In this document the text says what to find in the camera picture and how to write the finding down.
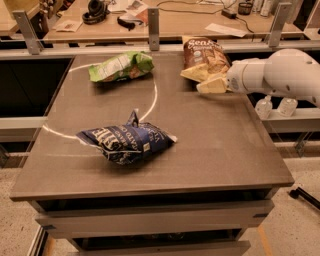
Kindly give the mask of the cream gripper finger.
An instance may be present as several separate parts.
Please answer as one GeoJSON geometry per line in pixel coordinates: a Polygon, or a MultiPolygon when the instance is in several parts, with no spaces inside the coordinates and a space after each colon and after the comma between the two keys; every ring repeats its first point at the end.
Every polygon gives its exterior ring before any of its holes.
{"type": "Polygon", "coordinates": [[[198,92],[202,94],[208,94],[208,93],[219,94],[215,92],[214,85],[215,85],[215,80],[212,80],[212,81],[207,80],[199,83],[196,86],[196,88],[198,92]]]}
{"type": "Polygon", "coordinates": [[[212,81],[212,80],[222,80],[223,82],[227,82],[227,79],[226,79],[226,73],[215,73],[215,74],[211,74],[209,77],[208,77],[208,80],[209,81],[212,81]]]}

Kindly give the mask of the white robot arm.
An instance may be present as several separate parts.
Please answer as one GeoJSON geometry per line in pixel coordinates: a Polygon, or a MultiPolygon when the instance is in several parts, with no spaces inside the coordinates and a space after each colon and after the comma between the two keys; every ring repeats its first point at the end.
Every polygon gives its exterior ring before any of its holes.
{"type": "Polygon", "coordinates": [[[233,61],[225,74],[197,85],[201,94],[262,93],[296,98],[320,107],[320,64],[298,49],[282,49],[267,59],[233,61]]]}

